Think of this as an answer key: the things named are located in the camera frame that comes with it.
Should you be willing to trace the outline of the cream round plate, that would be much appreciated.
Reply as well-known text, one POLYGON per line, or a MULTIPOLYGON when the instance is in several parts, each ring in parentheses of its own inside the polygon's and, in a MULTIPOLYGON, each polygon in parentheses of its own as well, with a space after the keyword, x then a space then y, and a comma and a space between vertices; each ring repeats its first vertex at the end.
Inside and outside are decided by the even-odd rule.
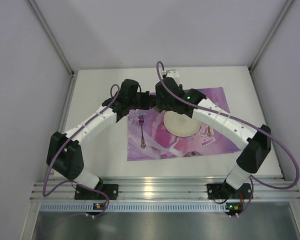
POLYGON ((178 114, 173 111, 164 113, 163 123, 165 128, 177 137, 190 137, 196 134, 202 124, 185 114, 178 114))

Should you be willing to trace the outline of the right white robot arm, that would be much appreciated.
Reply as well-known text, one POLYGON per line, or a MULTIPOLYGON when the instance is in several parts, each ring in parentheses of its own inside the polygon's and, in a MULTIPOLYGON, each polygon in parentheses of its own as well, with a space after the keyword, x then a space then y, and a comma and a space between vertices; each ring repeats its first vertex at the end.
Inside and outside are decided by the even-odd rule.
POLYGON ((272 149, 268 126, 262 125, 256 130, 247 123, 233 119, 199 90, 191 88, 184 91, 172 77, 158 82, 155 94, 159 110, 172 111, 200 121, 227 137, 241 150, 223 183, 223 188, 229 193, 240 189, 251 175, 258 172, 272 149))

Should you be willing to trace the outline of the pink metallic fork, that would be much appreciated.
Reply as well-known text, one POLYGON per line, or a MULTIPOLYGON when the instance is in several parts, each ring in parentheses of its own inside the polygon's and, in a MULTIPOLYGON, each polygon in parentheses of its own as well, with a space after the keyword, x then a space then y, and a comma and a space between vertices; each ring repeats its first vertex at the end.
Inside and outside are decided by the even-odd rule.
POLYGON ((144 115, 142 113, 140 113, 138 115, 138 123, 140 125, 140 129, 141 129, 141 143, 140 143, 140 147, 142 149, 144 149, 146 147, 146 143, 145 143, 145 138, 144 138, 144 131, 143 131, 143 125, 144 125, 144 115))

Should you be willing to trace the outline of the purple printed placemat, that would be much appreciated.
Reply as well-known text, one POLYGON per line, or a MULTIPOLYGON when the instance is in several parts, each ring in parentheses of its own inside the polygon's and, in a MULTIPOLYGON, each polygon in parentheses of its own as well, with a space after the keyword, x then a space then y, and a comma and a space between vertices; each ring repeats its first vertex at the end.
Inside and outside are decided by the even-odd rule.
POLYGON ((188 137, 171 134, 164 125, 164 113, 151 110, 130 110, 127 115, 127 160, 148 161, 220 155, 238 152, 237 146, 210 126, 201 123, 199 131, 188 137), (146 147, 141 148, 139 114, 143 114, 143 135, 146 147))

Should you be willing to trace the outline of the gold spoon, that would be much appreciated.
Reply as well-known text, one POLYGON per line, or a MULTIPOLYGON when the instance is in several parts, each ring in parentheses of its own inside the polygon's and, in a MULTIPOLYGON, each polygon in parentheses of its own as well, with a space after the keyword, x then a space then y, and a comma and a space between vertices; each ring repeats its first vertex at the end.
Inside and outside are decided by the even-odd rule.
POLYGON ((207 136, 208 136, 208 137, 211 137, 211 136, 212 136, 210 126, 208 126, 208 128, 207 128, 207 136))

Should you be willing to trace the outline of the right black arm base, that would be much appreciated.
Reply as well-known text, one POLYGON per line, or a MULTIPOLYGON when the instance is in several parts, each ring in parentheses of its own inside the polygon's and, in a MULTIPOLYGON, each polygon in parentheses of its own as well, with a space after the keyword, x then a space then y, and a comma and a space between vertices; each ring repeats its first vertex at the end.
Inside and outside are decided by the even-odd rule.
POLYGON ((239 189, 226 186, 223 183, 208 183, 206 185, 209 200, 248 200, 252 195, 252 187, 244 183, 239 189))

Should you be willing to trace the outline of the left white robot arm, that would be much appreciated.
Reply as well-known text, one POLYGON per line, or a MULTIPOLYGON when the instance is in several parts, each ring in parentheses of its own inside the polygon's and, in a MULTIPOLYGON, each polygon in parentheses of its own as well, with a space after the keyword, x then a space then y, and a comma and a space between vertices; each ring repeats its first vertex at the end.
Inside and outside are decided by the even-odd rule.
POLYGON ((156 97, 149 91, 142 92, 140 84, 132 79, 115 84, 101 106, 86 120, 50 139, 46 163, 48 170, 55 170, 68 182, 76 182, 85 189, 100 192, 103 180, 85 166, 82 147, 92 141, 107 127, 127 116, 131 110, 150 110, 156 105, 156 97))

